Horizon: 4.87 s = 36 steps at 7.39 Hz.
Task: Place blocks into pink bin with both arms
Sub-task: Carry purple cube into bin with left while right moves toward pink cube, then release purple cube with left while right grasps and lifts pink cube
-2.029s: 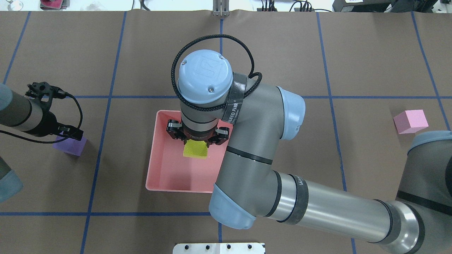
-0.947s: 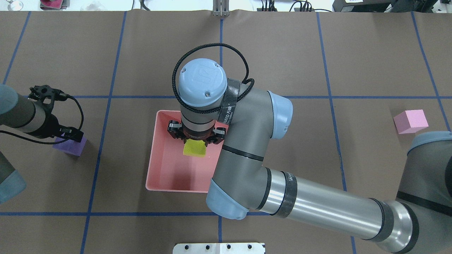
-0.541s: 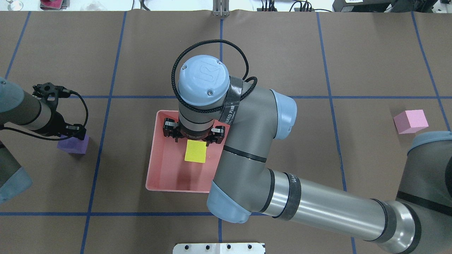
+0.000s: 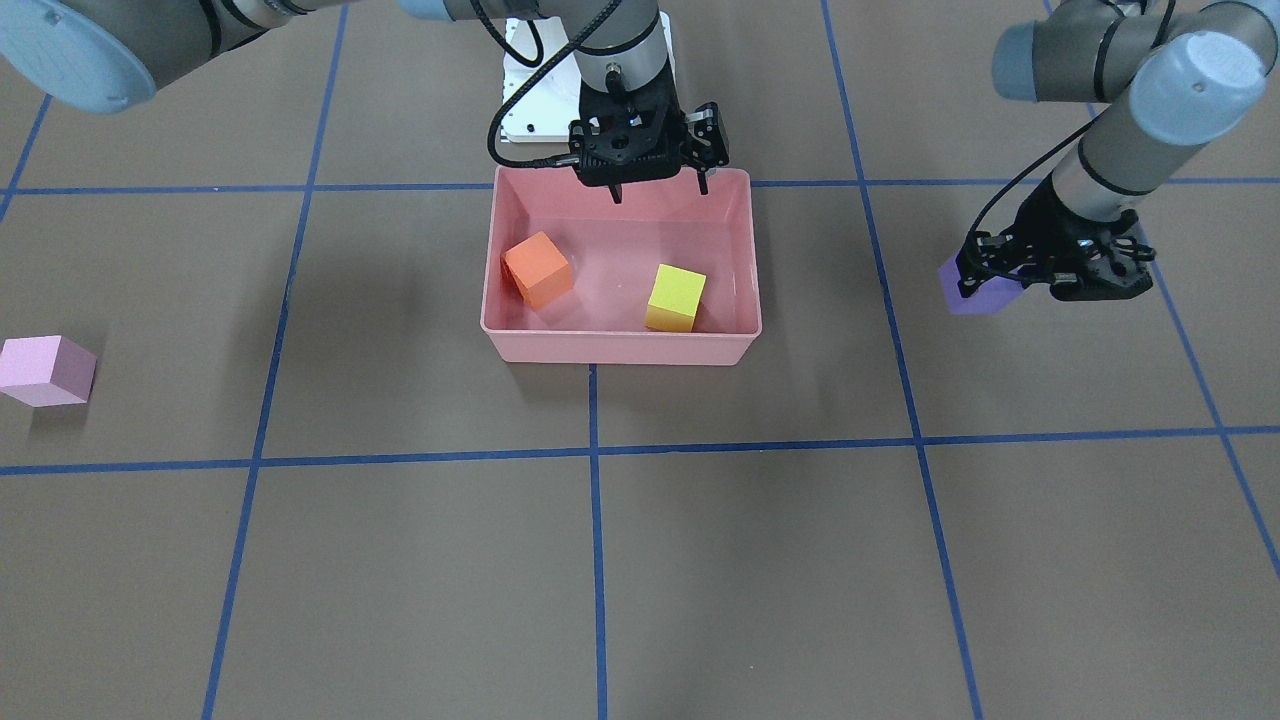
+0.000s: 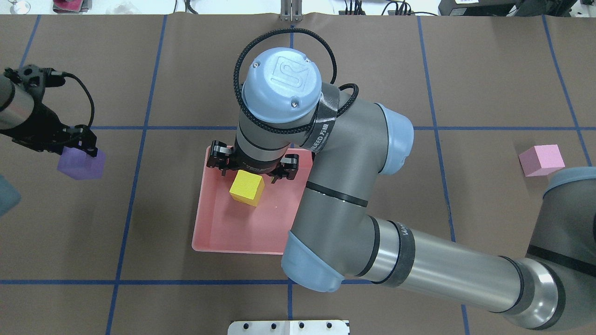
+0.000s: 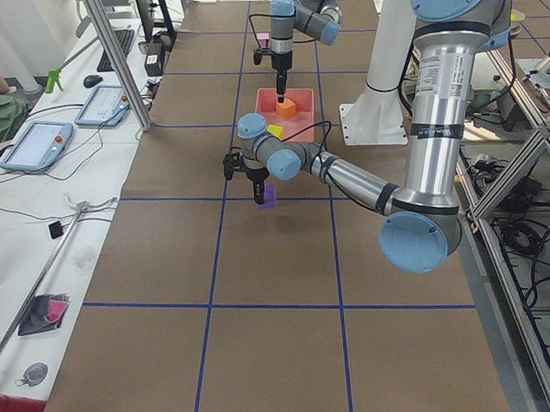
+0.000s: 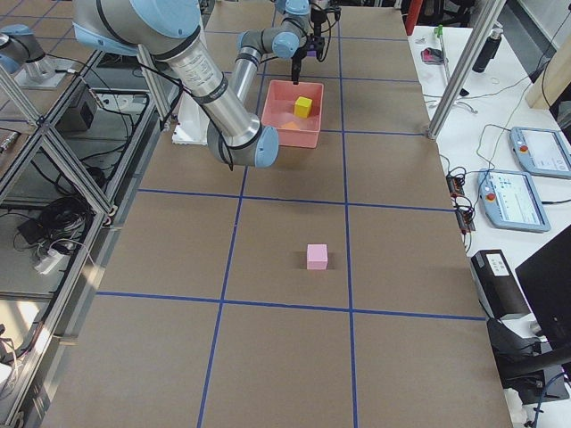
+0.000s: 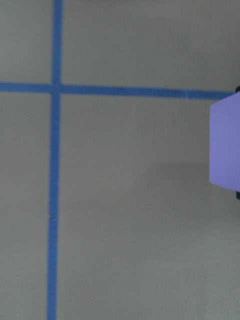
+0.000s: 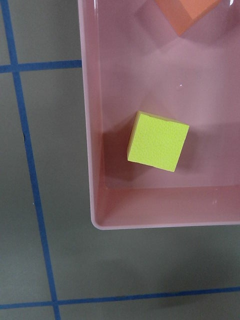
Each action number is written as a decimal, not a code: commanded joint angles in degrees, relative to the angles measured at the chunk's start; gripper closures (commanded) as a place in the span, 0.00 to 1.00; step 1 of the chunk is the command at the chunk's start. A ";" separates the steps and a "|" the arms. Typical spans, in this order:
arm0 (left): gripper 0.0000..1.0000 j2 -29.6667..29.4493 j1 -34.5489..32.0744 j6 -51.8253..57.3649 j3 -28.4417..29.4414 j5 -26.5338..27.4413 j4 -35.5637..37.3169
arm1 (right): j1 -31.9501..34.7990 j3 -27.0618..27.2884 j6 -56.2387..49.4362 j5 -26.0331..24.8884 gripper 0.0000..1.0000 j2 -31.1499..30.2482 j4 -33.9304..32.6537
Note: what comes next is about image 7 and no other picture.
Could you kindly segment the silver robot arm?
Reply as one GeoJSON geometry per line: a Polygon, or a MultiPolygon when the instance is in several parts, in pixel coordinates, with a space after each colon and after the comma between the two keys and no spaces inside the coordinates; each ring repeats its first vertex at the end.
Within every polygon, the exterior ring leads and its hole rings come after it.
{"type": "MultiPolygon", "coordinates": [[[[237,41],[238,50],[252,48],[261,56],[291,60],[291,80],[297,82],[306,56],[313,56],[319,62],[326,59],[330,40],[322,37],[322,24],[328,21],[330,12],[337,19],[341,12],[337,7],[323,8],[318,3],[304,1],[279,1],[276,8],[284,15],[282,26],[258,31],[258,42],[252,40],[252,31],[246,31],[237,41]]],[[[31,28],[23,24],[1,28],[1,66],[11,74],[24,69],[29,80],[38,84],[60,71],[47,57],[31,28]]]]}
{"type": "Polygon", "coordinates": [[[246,31],[226,77],[200,39],[201,14],[196,1],[77,1],[76,39],[94,49],[137,55],[143,46],[167,63],[209,117],[207,145],[229,167],[267,168],[278,155],[279,136],[272,126],[244,107],[244,99],[262,56],[291,59],[308,39],[310,4],[278,1],[284,19],[276,27],[246,31]]]}

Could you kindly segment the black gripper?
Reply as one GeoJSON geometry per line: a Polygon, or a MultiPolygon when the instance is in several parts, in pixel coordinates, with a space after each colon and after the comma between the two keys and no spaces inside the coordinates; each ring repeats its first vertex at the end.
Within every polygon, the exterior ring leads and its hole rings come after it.
{"type": "Polygon", "coordinates": [[[310,12],[310,28],[313,37],[331,36],[333,28],[341,18],[340,6],[313,6],[310,12]]]}
{"type": "Polygon", "coordinates": [[[307,38],[303,45],[301,45],[291,58],[291,81],[294,85],[298,85],[300,81],[300,74],[302,69],[302,61],[307,56],[311,48],[311,38],[307,38]]]}

